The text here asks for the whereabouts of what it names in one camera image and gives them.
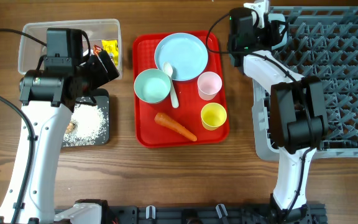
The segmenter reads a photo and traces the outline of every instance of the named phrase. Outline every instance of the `yellow packet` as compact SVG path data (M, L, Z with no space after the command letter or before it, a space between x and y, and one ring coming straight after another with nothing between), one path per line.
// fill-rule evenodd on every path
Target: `yellow packet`
M110 55L114 64L118 65L118 41L116 40L102 40L103 49Z

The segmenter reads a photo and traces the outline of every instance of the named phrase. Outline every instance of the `wooden surface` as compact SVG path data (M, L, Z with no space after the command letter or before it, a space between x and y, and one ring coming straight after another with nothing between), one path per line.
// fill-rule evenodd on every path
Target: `wooden surface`
M242 1L139 1L0 4L0 28L22 30L29 22L116 18L121 23L124 79L104 87L111 95L111 140L98 147L62 150L55 205L103 198L110 205L186 206L223 202L268 203L276 162L255 153L252 82L222 56L231 132L221 144L149 150L135 139L131 46L142 34L209 29ZM358 5L358 1L272 1L287 5ZM226 45L229 27L214 33ZM19 106L17 52L20 37L0 34L0 95ZM0 103L0 204L12 174L20 118ZM311 165L309 202L325 203L330 223L358 223L358 159L321 159Z

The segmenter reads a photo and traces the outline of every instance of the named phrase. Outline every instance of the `blue plate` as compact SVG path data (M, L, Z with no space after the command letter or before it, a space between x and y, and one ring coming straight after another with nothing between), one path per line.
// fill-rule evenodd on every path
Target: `blue plate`
M171 34L155 49L154 61L162 70L164 62L173 67L172 79L187 81L200 75L208 63L208 52L199 38L185 33Z

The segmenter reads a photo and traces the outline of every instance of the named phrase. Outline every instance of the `plastic crate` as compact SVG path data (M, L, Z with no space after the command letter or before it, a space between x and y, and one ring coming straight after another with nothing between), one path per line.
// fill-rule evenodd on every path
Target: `plastic crate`
M304 76L323 82L329 132L314 159L358 157L358 7L271 7L284 14L288 41L273 56ZM264 160L277 161L270 138L269 94L254 81L255 148Z
M119 77L122 79L122 45L121 45L121 30L117 19L89 19L80 21L57 21L57 22L37 22L29 23L23 27L23 32L30 34L35 38L46 42L47 41L47 29L48 28L71 28L80 29L86 32L91 44L103 47L101 40L117 40L118 41L118 65L117 69ZM83 50L87 51L88 45L83 37ZM19 47L19 57L17 60L17 69L22 74L28 70L35 69L38 64L38 59L41 55L47 53L47 48L30 40L26 37L22 37Z

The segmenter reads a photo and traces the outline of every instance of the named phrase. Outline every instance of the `orange carrot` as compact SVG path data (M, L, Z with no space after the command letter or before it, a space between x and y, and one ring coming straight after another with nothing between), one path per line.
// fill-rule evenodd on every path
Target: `orange carrot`
M177 133L188 138L189 140L197 141L197 137L193 133L189 132L189 130L176 122L174 119L170 118L165 113L157 113L157 115L155 115L154 121L161 126L176 131Z

